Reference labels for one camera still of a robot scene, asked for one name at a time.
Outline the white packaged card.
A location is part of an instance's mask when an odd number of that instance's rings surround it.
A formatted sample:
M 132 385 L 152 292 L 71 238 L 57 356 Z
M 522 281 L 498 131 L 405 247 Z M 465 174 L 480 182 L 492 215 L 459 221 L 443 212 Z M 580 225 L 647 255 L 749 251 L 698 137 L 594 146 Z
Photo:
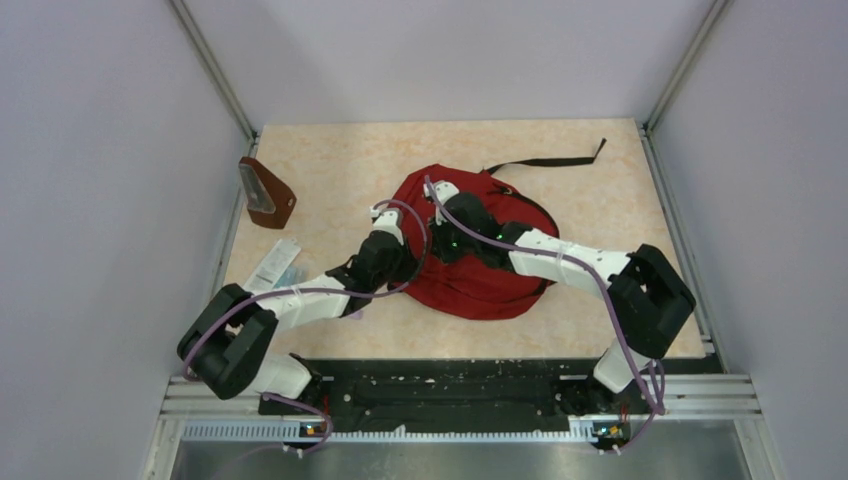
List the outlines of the white packaged card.
M 280 239 L 248 276 L 243 288 L 254 293 L 262 293 L 274 289 L 274 284 L 280 275 L 301 252 L 296 240 Z

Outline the red backpack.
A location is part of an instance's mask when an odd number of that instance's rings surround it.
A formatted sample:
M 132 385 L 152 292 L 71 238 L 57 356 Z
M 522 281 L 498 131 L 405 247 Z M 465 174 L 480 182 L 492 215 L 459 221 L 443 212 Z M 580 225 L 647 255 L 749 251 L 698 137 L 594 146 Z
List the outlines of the red backpack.
M 415 268 L 427 247 L 422 270 L 404 289 L 419 303 L 449 315 L 469 320 L 505 320 L 527 312 L 553 284 L 551 280 L 522 276 L 500 269 L 496 263 L 508 256 L 506 250 L 488 244 L 479 247 L 475 240 L 451 224 L 435 223 L 436 207 L 425 198 L 425 177 L 433 183 L 453 183 L 463 197 L 460 208 L 450 206 L 460 222 L 489 238 L 501 240 L 500 228 L 517 222 L 557 237 L 560 234 L 553 217 L 536 201 L 516 187 L 499 180 L 495 165 L 479 172 L 433 164 L 409 174 L 393 195 L 410 205 L 428 222 L 428 240 L 420 238 L 418 223 L 411 216 L 402 222 L 409 238 Z

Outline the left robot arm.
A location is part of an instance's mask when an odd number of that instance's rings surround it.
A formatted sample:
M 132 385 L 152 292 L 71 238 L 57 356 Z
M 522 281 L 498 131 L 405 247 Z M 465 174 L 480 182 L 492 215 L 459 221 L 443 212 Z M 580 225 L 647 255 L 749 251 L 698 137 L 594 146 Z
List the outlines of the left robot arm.
M 352 315 L 401 287 L 416 269 L 405 236 L 374 228 L 349 260 L 316 278 L 282 290 L 251 293 L 222 287 L 177 346 L 184 370 L 219 399 L 245 392 L 281 396 L 297 413 L 319 404 L 318 375 L 294 354 L 274 354 L 275 336 L 308 323 Z

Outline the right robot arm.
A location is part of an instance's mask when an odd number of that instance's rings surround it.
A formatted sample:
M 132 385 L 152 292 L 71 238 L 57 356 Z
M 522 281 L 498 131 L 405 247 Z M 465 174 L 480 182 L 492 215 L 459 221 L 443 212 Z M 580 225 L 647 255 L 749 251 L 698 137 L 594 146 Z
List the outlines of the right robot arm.
M 657 372 L 696 299 L 664 253 L 642 244 L 633 252 L 595 249 L 553 236 L 539 219 L 500 222 L 484 202 L 449 182 L 426 193 L 431 258 L 421 300 L 473 320 L 526 313 L 554 283 L 602 300 L 615 338 L 586 385 L 589 404 L 612 412 L 643 370 Z

